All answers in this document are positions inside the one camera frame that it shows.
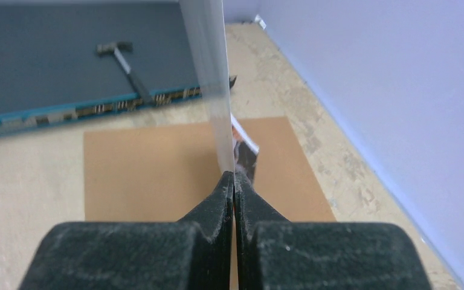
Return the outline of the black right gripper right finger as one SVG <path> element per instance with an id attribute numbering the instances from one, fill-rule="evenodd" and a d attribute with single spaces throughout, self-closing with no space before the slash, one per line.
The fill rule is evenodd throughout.
<path id="1" fill-rule="evenodd" d="M 430 289 L 409 235 L 382 222 L 291 222 L 235 174 L 240 289 Z"/>

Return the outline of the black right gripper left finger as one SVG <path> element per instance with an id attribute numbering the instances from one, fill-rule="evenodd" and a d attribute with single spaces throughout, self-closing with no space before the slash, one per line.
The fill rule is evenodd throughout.
<path id="1" fill-rule="evenodd" d="M 228 289 L 234 174 L 175 222 L 64 222 L 42 239 L 21 289 Z"/>

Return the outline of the colour photo print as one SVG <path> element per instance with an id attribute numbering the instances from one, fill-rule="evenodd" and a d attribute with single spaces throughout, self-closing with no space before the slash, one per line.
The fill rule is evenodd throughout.
<path id="1" fill-rule="evenodd" d="M 254 182 L 259 146 L 231 113 L 222 1 L 180 1 L 193 63 L 208 109 L 221 171 L 240 172 Z"/>

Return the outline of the brown backing board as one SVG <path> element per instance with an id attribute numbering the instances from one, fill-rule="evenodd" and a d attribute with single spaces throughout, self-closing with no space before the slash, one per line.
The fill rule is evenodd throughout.
<path id="1" fill-rule="evenodd" d="M 260 146 L 253 189 L 291 222 L 331 222 L 332 210 L 285 117 L 242 120 Z M 85 222 L 175 222 L 223 173 L 208 124 L 90 132 L 84 137 Z M 230 273 L 238 271 L 233 193 Z"/>

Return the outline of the black pen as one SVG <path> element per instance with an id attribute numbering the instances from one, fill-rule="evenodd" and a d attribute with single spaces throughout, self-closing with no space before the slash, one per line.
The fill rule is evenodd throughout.
<path id="1" fill-rule="evenodd" d="M 145 87 L 137 73 L 131 68 L 122 54 L 122 51 L 133 51 L 132 42 L 118 41 L 107 44 L 98 44 L 96 45 L 95 51 L 99 57 L 104 55 L 113 55 L 122 67 L 129 83 L 134 88 L 135 92 L 143 101 L 143 103 L 153 103 L 153 98 L 150 95 L 149 90 Z"/>

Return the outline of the black foam pad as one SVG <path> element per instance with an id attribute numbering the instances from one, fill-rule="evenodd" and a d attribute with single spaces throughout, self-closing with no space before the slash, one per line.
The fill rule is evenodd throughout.
<path id="1" fill-rule="evenodd" d="M 118 41 L 153 103 L 97 55 Z M 0 1 L 0 136 L 200 97 L 177 1 Z"/>

